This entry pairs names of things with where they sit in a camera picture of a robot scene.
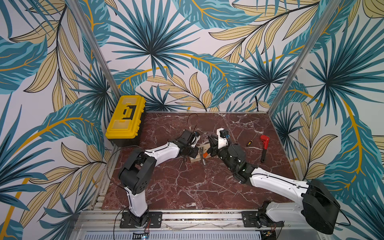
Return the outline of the wooden block with nails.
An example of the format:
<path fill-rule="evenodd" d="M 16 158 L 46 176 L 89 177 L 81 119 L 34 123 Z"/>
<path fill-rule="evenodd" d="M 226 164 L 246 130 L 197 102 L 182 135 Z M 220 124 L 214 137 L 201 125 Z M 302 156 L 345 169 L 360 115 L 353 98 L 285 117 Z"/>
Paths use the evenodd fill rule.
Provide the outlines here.
<path fill-rule="evenodd" d="M 196 146 L 197 148 L 197 155 L 193 157 L 189 157 L 190 163 L 195 163 L 198 161 L 203 161 L 205 162 L 206 159 L 212 158 L 218 155 L 219 153 L 219 147 L 218 144 L 204 144 L 204 145 L 199 145 Z"/>

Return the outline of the claw hammer orange black handle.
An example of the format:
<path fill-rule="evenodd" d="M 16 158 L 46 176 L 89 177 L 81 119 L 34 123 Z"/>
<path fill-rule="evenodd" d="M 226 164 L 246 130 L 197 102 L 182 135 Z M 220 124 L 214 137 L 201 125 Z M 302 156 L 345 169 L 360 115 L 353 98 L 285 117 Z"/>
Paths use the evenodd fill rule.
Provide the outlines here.
<path fill-rule="evenodd" d="M 202 164 L 204 166 L 207 165 L 207 162 L 206 162 L 206 159 L 210 156 L 210 154 L 208 153 L 208 149 L 210 147 L 208 145 L 206 146 L 200 146 L 199 147 L 199 157 L 200 157 L 200 161 L 202 162 Z"/>

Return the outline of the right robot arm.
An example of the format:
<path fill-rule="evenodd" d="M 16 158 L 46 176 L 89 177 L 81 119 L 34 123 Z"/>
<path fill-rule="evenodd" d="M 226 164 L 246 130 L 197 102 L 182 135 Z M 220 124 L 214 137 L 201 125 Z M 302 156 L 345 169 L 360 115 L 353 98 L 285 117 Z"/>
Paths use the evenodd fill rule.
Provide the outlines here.
<path fill-rule="evenodd" d="M 268 220 L 307 223 L 316 231 L 331 235 L 340 212 L 340 204 L 325 185 L 318 181 L 298 181 L 268 172 L 246 161 L 246 153 L 231 143 L 227 131 L 209 136 L 211 156 L 218 156 L 241 184 L 262 188 L 292 201 L 286 207 L 266 202 L 259 212 Z"/>

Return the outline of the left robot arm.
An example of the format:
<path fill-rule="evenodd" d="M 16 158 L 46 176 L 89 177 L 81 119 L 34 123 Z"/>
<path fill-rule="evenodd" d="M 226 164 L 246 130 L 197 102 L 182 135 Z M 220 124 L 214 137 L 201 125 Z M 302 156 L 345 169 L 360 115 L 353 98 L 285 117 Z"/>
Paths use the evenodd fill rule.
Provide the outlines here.
<path fill-rule="evenodd" d="M 180 137 L 166 144 L 143 150 L 135 148 L 121 168 L 118 178 L 127 192 L 129 200 L 129 219 L 135 227 L 143 227 L 149 223 L 149 208 L 145 190 L 150 183 L 156 166 L 178 157 L 195 158 L 199 148 L 198 132 L 184 130 Z"/>

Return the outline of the yellow black toolbox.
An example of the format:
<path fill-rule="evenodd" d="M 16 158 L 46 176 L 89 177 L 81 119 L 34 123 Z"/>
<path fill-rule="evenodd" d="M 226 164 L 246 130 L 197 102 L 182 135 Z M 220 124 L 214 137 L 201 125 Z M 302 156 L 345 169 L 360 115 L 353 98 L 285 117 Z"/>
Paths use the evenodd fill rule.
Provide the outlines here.
<path fill-rule="evenodd" d="M 108 125 L 106 138 L 117 147 L 138 145 L 145 118 L 146 100 L 142 96 L 121 96 Z"/>

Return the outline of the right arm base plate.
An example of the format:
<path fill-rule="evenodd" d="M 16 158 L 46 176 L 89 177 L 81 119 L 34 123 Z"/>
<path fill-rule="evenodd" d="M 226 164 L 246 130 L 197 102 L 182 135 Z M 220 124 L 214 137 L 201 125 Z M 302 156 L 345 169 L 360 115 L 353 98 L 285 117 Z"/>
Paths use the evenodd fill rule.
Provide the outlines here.
<path fill-rule="evenodd" d="M 284 226 L 284 222 L 274 222 L 265 213 L 258 211 L 241 212 L 242 221 L 245 228 L 280 228 Z"/>

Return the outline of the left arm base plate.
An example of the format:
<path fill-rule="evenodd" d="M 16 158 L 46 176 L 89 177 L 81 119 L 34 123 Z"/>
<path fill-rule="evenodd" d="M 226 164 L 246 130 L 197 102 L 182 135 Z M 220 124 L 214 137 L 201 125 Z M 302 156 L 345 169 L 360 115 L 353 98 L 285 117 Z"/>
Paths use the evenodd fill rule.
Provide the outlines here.
<path fill-rule="evenodd" d="M 159 229 L 162 225 L 162 212 L 145 212 L 141 217 L 135 216 L 130 211 L 122 214 L 121 229 L 145 228 Z"/>

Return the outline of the aluminium front rail frame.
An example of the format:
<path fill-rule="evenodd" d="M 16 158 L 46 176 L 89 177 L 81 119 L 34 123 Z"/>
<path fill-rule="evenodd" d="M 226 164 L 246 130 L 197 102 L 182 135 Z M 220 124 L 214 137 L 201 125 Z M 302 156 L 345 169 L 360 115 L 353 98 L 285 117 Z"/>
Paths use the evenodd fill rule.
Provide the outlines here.
<path fill-rule="evenodd" d="M 304 223 L 285 222 L 283 227 L 246 228 L 242 210 L 163 210 L 161 226 L 149 228 L 149 240 L 261 240 L 272 231 L 276 240 L 332 240 Z M 122 229 L 121 211 L 84 211 L 71 240 L 141 239 L 144 229 Z"/>

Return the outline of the left aluminium corner post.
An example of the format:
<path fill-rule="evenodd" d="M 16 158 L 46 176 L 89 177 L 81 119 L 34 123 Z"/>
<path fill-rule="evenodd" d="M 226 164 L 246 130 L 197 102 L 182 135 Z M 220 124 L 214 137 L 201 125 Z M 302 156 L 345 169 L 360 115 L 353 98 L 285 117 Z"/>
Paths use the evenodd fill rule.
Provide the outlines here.
<path fill-rule="evenodd" d="M 93 51 L 95 58 L 99 64 L 100 68 L 102 69 L 102 72 L 103 72 L 104 76 L 106 77 L 108 84 L 110 85 L 112 92 L 117 97 L 117 99 L 119 99 L 121 97 L 121 93 L 118 89 L 118 86 L 117 86 L 115 80 L 114 80 L 112 72 L 109 69 L 108 64 L 107 64 L 107 62 L 106 62 L 106 60 L 102 54 L 102 51 L 99 47 L 99 44 L 95 38 L 93 31 L 91 29 L 91 26 L 87 22 L 86 15 L 82 10 L 82 8 L 79 4 L 79 1 L 68 0 L 67 3 L 73 12 L 74 17 L 77 20 L 77 23 L 79 24 L 79 27 L 83 31 L 85 38 L 87 39 L 87 41 L 90 45 L 90 48 Z"/>

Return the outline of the aluminium corner post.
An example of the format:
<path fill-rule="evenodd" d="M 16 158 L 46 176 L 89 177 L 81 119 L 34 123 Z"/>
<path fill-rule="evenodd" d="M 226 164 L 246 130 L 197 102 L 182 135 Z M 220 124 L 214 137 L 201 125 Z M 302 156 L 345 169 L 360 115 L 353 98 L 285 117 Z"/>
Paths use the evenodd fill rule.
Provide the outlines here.
<path fill-rule="evenodd" d="M 99 44 L 95 38 L 93 31 L 91 29 L 91 26 L 87 22 L 86 15 L 82 10 L 82 8 L 79 4 L 79 1 L 68 0 L 67 3 L 73 12 L 74 17 L 77 20 L 77 23 L 79 24 L 79 27 L 83 31 L 85 38 L 87 39 L 87 41 L 90 45 L 90 48 L 93 51 L 95 58 L 99 64 L 100 68 L 102 69 L 102 72 L 103 72 L 104 76 L 106 77 L 108 84 L 110 85 L 112 92 L 117 97 L 117 99 L 119 99 L 121 97 L 121 93 L 118 89 L 118 86 L 117 86 L 115 80 L 114 80 L 112 72 L 109 69 L 108 64 L 107 64 L 107 62 L 106 62 L 106 60 L 102 54 L 102 51 L 99 47 Z"/>
<path fill-rule="evenodd" d="M 323 30 L 327 26 L 327 23 L 331 19 L 333 13 L 337 10 L 340 3 L 341 0 L 330 1 L 327 7 L 325 8 L 324 14 L 319 18 L 319 23 L 315 26 L 313 33 L 309 36 L 308 41 L 304 45 L 303 50 L 295 61 L 295 64 L 290 70 L 285 82 L 281 85 L 279 92 L 276 94 L 276 97 L 274 98 L 274 101 L 272 102 L 272 105 L 267 112 L 270 117 L 277 111 L 279 102 L 284 97 L 284 94 L 292 83 L 294 77 L 296 76 L 297 71 L 300 69 L 303 61 L 305 60 L 305 58 L 310 53 L 315 43 L 321 36 Z"/>

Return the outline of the right aluminium corner post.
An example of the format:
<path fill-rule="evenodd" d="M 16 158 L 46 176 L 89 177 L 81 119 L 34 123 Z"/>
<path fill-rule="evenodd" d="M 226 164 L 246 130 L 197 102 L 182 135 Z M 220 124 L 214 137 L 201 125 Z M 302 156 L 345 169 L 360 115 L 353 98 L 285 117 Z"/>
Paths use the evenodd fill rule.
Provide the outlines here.
<path fill-rule="evenodd" d="M 267 112 L 270 117 L 277 111 L 279 102 L 284 97 L 284 94 L 292 83 L 294 77 L 296 76 L 297 71 L 300 69 L 303 61 L 305 60 L 305 58 L 310 53 L 315 43 L 321 36 L 323 30 L 327 26 L 327 23 L 331 19 L 333 13 L 337 10 L 340 3 L 341 0 L 330 1 L 327 7 L 325 8 L 324 14 L 319 18 L 319 23 L 315 26 L 313 33 L 309 36 L 308 41 L 304 45 L 303 50 L 295 61 L 295 64 L 290 70 L 285 82 L 281 85 L 279 92 L 276 94 L 276 97 L 274 98 L 274 101 L 272 102 L 272 105 Z"/>

